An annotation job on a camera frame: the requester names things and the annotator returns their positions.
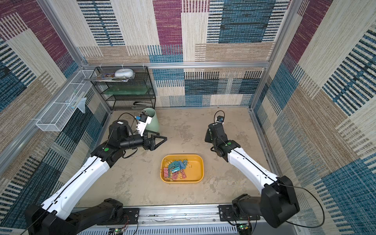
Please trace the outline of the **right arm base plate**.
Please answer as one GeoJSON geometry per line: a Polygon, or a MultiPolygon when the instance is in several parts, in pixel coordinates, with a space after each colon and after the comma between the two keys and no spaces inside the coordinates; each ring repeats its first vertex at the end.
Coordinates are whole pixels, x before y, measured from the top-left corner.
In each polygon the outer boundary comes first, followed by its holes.
{"type": "Polygon", "coordinates": [[[254,214],[241,214],[240,212],[236,211],[230,204],[221,204],[218,207],[220,221],[224,222],[238,222],[238,221],[256,221],[260,220],[259,215],[254,214]]]}

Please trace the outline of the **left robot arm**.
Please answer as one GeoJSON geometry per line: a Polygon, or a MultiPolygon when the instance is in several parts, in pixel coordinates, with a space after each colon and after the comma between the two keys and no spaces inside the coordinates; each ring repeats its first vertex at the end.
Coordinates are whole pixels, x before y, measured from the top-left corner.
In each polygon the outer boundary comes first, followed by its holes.
{"type": "Polygon", "coordinates": [[[108,198],[97,206],[73,212],[89,188],[129,149],[154,151],[167,141],[158,132],[146,131],[146,121],[137,124],[137,134],[126,120],[109,126],[108,140],[99,145],[78,172],[41,205],[30,205],[25,211],[26,232],[30,235],[76,235],[93,225],[116,225],[126,219],[123,204],[108,198]]]}

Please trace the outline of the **yellow storage tray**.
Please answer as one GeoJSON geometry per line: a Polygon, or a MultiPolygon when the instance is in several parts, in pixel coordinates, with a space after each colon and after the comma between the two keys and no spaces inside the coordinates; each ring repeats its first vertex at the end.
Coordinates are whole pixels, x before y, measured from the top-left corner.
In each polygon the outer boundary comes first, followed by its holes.
{"type": "Polygon", "coordinates": [[[163,182],[169,184],[193,184],[199,183],[203,180],[205,176],[204,161],[197,154],[177,154],[177,155],[167,155],[163,158],[160,167],[160,178],[163,182]],[[174,161],[183,161],[187,160],[188,165],[184,170],[187,178],[181,179],[179,176],[179,171],[175,173],[170,172],[170,177],[165,179],[163,174],[164,167],[169,166],[174,161]]]}

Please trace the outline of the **pink binder clip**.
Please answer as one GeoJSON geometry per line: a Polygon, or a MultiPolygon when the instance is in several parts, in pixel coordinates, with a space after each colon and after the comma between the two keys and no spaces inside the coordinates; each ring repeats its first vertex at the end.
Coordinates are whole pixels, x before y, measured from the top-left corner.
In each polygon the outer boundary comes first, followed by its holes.
{"type": "Polygon", "coordinates": [[[167,179],[170,177],[170,172],[167,167],[164,167],[163,169],[164,178],[167,179]]]}
{"type": "Polygon", "coordinates": [[[179,176],[180,176],[181,179],[186,179],[186,178],[187,178],[187,176],[186,176],[186,174],[185,174],[185,172],[184,172],[183,169],[181,169],[181,170],[179,171],[179,176]]]}

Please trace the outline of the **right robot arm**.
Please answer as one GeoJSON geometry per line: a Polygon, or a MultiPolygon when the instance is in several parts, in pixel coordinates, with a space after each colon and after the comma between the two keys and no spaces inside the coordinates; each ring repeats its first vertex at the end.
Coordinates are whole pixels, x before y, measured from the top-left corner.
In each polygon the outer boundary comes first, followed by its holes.
{"type": "Polygon", "coordinates": [[[205,142],[211,143],[212,152],[235,166],[259,190],[259,197],[242,194],[232,201],[235,218],[261,216],[271,227],[278,228],[300,212],[292,181],[270,172],[252,159],[236,141],[228,140],[221,122],[209,124],[205,142]]]}

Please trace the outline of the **white round device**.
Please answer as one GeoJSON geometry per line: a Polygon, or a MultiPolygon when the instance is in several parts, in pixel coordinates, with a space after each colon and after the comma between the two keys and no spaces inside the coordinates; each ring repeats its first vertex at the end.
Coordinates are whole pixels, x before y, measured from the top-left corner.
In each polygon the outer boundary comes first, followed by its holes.
{"type": "Polygon", "coordinates": [[[119,69],[115,72],[116,78],[127,78],[130,79],[134,77],[135,73],[132,69],[119,69]]]}

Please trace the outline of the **mint green pen cup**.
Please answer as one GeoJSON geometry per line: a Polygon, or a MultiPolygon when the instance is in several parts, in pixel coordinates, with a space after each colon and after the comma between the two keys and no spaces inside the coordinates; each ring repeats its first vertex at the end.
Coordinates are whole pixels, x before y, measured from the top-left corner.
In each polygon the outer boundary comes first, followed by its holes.
{"type": "Polygon", "coordinates": [[[146,125],[146,130],[153,131],[153,132],[159,132],[160,131],[160,125],[157,118],[156,111],[153,108],[145,108],[143,109],[143,112],[146,112],[149,117],[151,117],[151,123],[146,125]]]}

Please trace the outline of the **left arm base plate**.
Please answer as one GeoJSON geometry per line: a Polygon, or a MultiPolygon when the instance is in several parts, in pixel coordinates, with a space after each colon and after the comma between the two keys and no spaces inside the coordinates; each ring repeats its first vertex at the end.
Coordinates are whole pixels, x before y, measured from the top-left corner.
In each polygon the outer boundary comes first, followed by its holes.
{"type": "Polygon", "coordinates": [[[118,225],[137,225],[140,208],[123,208],[120,214],[118,225]]]}

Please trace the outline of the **teal binder clip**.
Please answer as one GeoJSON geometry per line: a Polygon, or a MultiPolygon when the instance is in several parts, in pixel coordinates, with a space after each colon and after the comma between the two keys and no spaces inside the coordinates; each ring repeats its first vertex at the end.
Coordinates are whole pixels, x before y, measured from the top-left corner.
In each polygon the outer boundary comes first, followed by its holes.
{"type": "Polygon", "coordinates": [[[180,163],[178,161],[174,161],[172,162],[171,164],[169,164],[168,166],[168,170],[171,172],[171,173],[175,173],[177,171],[180,171],[181,168],[180,168],[180,163]]]}
{"type": "Polygon", "coordinates": [[[181,169],[185,169],[188,165],[188,161],[187,160],[183,160],[183,161],[179,161],[179,166],[181,169]]]}

